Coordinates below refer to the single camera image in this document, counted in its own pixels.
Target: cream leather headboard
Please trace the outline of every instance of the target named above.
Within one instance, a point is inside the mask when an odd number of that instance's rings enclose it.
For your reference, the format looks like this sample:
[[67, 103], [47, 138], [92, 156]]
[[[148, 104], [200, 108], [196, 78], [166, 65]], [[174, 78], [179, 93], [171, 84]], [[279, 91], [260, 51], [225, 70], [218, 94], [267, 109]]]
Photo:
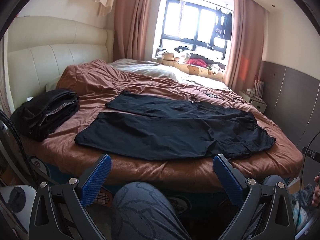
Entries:
[[73, 64], [112, 62], [113, 30], [47, 16], [17, 17], [8, 30], [8, 75], [13, 108], [45, 91]]

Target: blue gripper pad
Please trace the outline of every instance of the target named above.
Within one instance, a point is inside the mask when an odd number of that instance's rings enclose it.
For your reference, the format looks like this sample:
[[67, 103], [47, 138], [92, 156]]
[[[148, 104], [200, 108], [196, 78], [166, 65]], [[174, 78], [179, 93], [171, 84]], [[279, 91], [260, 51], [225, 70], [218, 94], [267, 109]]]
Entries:
[[81, 188], [80, 203], [83, 207], [93, 203], [110, 170], [111, 158], [106, 155]]
[[213, 169], [231, 203], [241, 208], [244, 204], [244, 189], [232, 174], [232, 171], [218, 156], [213, 159]]

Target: silver screw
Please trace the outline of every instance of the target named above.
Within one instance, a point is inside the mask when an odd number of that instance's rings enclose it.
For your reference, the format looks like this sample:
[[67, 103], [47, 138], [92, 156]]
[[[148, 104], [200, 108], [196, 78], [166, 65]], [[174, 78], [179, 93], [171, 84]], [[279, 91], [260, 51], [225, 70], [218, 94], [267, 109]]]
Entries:
[[75, 184], [77, 182], [76, 178], [69, 179], [69, 184]]
[[284, 188], [284, 184], [282, 182], [278, 182], [278, 187]]
[[250, 184], [250, 185], [255, 185], [256, 184], [256, 181], [254, 179], [248, 179], [247, 182]]
[[40, 183], [40, 188], [44, 188], [45, 186], [47, 186], [47, 183], [45, 181]]

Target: hand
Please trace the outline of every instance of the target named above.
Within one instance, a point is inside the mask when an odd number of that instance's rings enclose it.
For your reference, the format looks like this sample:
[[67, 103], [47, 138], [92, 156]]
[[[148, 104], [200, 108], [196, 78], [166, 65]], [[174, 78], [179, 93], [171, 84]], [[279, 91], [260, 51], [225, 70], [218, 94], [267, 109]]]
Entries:
[[317, 207], [320, 203], [320, 188], [319, 188], [319, 176], [315, 177], [315, 182], [318, 183], [318, 185], [315, 188], [315, 193], [313, 194], [313, 201], [312, 205], [314, 207]]

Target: gray patterned pants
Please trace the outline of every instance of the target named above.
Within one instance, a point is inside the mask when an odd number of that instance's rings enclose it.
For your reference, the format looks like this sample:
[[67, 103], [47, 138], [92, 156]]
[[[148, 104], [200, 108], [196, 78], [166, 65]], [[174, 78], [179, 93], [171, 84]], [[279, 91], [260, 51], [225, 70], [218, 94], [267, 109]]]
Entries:
[[[279, 176], [269, 176], [264, 185], [284, 182]], [[263, 204], [252, 219], [244, 239], [250, 239], [259, 218]], [[179, 221], [167, 198], [155, 187], [145, 182], [132, 182], [123, 186], [112, 202], [113, 240], [191, 240]]]

